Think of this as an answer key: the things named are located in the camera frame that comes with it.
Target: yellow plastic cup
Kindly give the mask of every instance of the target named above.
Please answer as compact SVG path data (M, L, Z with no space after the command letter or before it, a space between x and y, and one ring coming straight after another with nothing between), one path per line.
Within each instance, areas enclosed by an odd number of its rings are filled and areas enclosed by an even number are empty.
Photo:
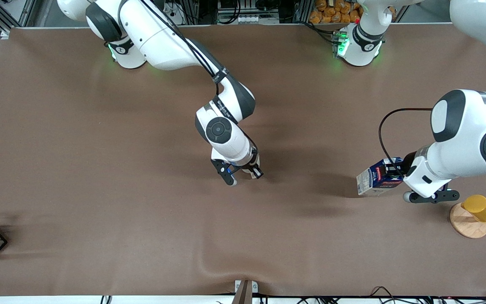
M472 195L467 198L461 207L470 212L476 220L486 223L486 197L483 195Z

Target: green object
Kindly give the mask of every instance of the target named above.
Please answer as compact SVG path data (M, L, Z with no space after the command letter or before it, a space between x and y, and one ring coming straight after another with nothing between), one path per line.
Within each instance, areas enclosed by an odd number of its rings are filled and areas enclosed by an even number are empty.
M112 46L110 46L110 44L108 44L108 48L110 49L110 52L112 53L112 58L115 60L116 59L116 56L113 53Z
M344 56L346 54L346 48L348 48L348 45L350 44L350 39L346 38L341 45L339 46L339 55Z

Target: black cable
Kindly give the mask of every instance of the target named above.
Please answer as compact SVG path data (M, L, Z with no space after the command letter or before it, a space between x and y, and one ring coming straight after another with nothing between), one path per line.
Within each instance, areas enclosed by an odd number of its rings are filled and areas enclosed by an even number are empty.
M301 298L301 300L299 300L299 302L297 302L297 304L301 304L302 302L305 302L305 304L309 304L309 302L307 302L307 299L308 298Z
M276 20L286 20L286 19L290 19L290 18L293 18L294 15L291 15L290 17L286 17L286 18L275 18Z
M189 41L187 41L187 38L185 38L185 36L183 36L183 34L179 31L179 28L177 27L177 25L172 21L172 19L170 19L168 17L168 15L166 15L165 12L163 12L162 10L160 10L162 12L162 14L166 17L167 20L170 21L171 25L168 24L168 22L166 20L164 20L162 17L159 16L159 14L157 14L157 12L155 12L154 9L152 9L149 5L147 5L147 3L145 2L145 0L140 0L142 2L143 5L145 5L147 7L147 9L152 12L162 23L164 23L164 25L166 25L167 27L170 27L170 29L173 30L174 34L176 34L179 38L181 38L181 40L183 40L183 42L185 42L185 44L187 44L187 46L189 47L189 50L191 50L191 52L194 54L194 57L196 57L196 59L198 60L198 62L201 64L201 66L208 72L208 74L210 75L210 77L214 77L215 76L215 73L213 72L213 69L211 68L210 64L207 62L207 60L204 59L204 56L202 56L201 53L198 52L198 50L196 50L196 48L191 45L191 43ZM219 84L216 83L215 84L216 86L216 94L218 95L219 94Z
M389 302L389 301L393 300L393 304L396 304L394 296L393 296L393 295L392 295L392 294L389 292L389 290L387 290L387 288L386 288L386 287L383 287L383 286L378 286L378 287L376 287L376 290L375 290L375 292L374 292L374 293L378 292L378 290L380 290L380 289L385 290L385 292L387 292L387 294L388 294L388 295L391 297L391 299L390 299L390 300L387 300L386 302Z
M318 303L322 303L322 304L339 304L337 302L339 299L340 298L334 299L332 296L319 296L316 298Z
M211 2L212 0L208 0L208 12L211 17L211 25L214 25L214 22L216 21L216 16L214 15L215 8L211 8Z
M180 8L180 6L179 6L179 5L177 5L177 3L175 3L175 2L174 2L174 4L177 6L177 10L178 10L179 12L182 12L183 14L185 14L185 16L187 16L187 17L189 17L189 18L191 18L191 19L195 19L196 21L199 21L199 19L198 19L197 17L195 17L195 16L191 16L191 15L187 14L187 12L185 12L185 10L181 9L181 8Z
M339 44L339 42L337 41L332 41L332 40L329 40L327 39L326 37L324 37L322 34L325 33L325 34L328 34L328 35L333 35L333 31L326 31L326 30L321 30L317 27L315 27L312 23L308 23L308 22L305 22L305 21L296 21L295 23L300 23L302 25L305 25L306 27L308 27L309 29L315 31L323 40L325 40L326 42L328 43L332 43L332 44Z
M419 304L419 303L416 303L416 302L410 302L410 301L406 301L406 300L403 300L403 299L399 299L399 298L393 298L393 296L391 297L391 299L388 299L388 300L385 300L383 302L383 304L386 304L387 302L395 302L395 301L400 301L400 302L405 302L405 303L409 303L409 304Z
M104 297L106 297L106 304L110 304L112 302L112 296L102 296L100 298L100 304L105 304Z
M386 121L386 119L389 116L391 116L391 115L393 115L393 114L395 114L397 112L400 112L400 111L432 111L432 108L401 108L401 109L393 110L393 111L389 112L388 114L386 114L386 116L384 116L384 118L380 122L380 125L378 126L378 139L380 140L380 146L382 146L382 150L383 150L384 154L386 154L387 159L391 162L391 164L393 165L393 167L395 168L395 170L397 171L397 173L399 173L399 176L400 177L404 177L403 173L401 173L401 171L397 168L397 166L395 166L395 163L391 159L391 156L389 156L389 153L387 152L386 147L384 146L383 141L382 141L382 126L383 126L383 123Z
M231 24L239 18L239 15L241 14L241 3L239 3L239 0L234 0L234 4L235 4L234 14L232 15L232 17L228 21L225 22L218 21L218 23Z
M365 297L362 297L362 298L370 298L371 296L374 296L377 292L379 292L380 289L383 289L385 292L387 292L391 296L389 290L387 290L386 287L376 286L376 287L374 287L374 289L372 290L372 292L370 293L370 295L365 296Z

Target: wooden stand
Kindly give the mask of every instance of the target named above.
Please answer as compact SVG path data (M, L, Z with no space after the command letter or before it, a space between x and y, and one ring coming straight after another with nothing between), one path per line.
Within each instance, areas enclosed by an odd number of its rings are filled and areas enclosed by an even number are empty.
M461 203L455 204L449 212L449 220L453 228L465 237L478 239L486 235L486 223L478 222L474 216L461 207Z

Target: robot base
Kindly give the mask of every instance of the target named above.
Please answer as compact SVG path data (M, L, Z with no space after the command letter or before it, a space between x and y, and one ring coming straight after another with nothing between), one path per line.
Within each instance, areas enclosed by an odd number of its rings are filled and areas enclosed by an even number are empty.
M333 46L333 50L337 57L344 59L347 63L356 67L363 67L372 62L372 60L378 56L382 42L380 42L377 46L367 44L366 47L368 46L370 50L367 50L366 52L363 51L361 46L355 43L355 39L353 37L353 30L355 27L355 23L350 23L347 27L343 27L343 29L339 30L341 32L345 32L347 38L345 43L343 43L343 50L338 49L338 46Z
M451 208L449 221L458 233L469 239L478 239L486 235L486 223L474 219L470 212L461 207L461 203Z

